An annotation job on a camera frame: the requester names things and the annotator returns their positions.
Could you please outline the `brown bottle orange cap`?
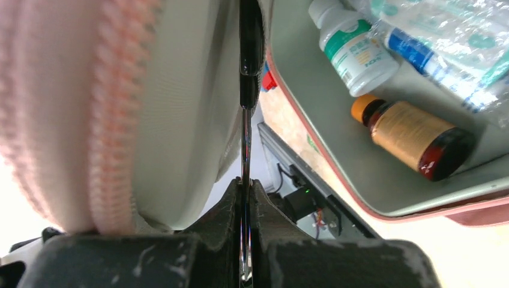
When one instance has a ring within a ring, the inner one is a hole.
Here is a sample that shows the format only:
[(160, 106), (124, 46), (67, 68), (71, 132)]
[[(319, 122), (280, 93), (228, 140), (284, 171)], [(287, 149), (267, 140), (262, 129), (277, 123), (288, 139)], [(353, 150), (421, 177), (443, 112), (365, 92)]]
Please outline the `brown bottle orange cap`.
[(358, 97), (351, 115), (370, 131), (375, 144), (437, 182), (452, 175), (472, 154), (475, 136), (407, 101)]

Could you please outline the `pink medicine case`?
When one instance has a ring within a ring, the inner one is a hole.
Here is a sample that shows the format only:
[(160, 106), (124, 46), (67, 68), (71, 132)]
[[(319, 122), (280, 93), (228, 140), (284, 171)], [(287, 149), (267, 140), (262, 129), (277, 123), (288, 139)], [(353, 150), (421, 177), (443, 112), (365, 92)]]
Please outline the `pink medicine case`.
[(369, 138), (318, 48), (304, 1), (2, 1), (1, 157), (31, 208), (68, 233), (183, 230), (239, 156), (240, 44), (337, 175), (339, 195), (390, 223), (508, 223), (508, 133), (467, 115), (408, 65), (377, 91), (478, 137), (430, 182)]

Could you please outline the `white sachet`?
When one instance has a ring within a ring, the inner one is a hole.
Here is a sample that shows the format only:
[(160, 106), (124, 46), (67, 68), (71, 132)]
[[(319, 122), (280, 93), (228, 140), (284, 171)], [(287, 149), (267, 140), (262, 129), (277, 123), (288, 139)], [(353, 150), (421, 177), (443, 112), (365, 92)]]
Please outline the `white sachet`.
[(371, 37), (384, 41), (398, 28), (464, 72), (484, 88), (482, 113), (508, 126), (507, 1), (351, 1), (373, 24)]

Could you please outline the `white blue dropper bottle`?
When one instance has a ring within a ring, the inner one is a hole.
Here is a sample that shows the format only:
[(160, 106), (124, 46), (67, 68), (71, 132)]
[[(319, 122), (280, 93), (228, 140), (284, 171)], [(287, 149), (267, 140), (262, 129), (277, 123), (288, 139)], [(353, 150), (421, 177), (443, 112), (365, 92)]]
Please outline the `white blue dropper bottle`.
[(472, 113), (485, 110), (485, 90), (474, 76), (449, 64), (422, 42), (398, 28), (389, 29), (383, 39), (387, 48), (396, 52), (434, 85), (452, 93), (463, 108)]

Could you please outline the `small white capped vial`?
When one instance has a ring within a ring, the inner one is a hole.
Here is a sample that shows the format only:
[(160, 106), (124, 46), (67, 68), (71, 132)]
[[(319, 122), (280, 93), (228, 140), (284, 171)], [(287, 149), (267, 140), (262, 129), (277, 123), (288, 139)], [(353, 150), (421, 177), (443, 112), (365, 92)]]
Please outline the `small white capped vial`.
[(340, 1), (315, 0), (308, 13), (318, 28), (319, 47), (353, 97), (368, 94), (392, 78), (400, 64), (379, 41), (372, 26)]

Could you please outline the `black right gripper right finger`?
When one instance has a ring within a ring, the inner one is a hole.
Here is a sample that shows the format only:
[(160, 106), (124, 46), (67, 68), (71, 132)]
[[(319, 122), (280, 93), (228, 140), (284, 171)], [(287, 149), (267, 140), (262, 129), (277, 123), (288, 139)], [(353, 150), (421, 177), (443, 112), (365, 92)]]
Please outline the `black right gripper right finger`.
[(317, 240), (251, 183), (255, 287), (440, 287), (428, 256), (409, 241)]

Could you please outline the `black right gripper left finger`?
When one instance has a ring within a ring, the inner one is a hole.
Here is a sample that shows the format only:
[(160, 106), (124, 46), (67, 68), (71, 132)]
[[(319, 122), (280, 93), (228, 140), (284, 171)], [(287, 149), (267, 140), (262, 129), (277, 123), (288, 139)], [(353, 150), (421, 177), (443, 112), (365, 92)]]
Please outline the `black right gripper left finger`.
[(238, 287), (238, 180), (187, 229), (170, 234), (62, 235), (48, 240), (20, 287)]

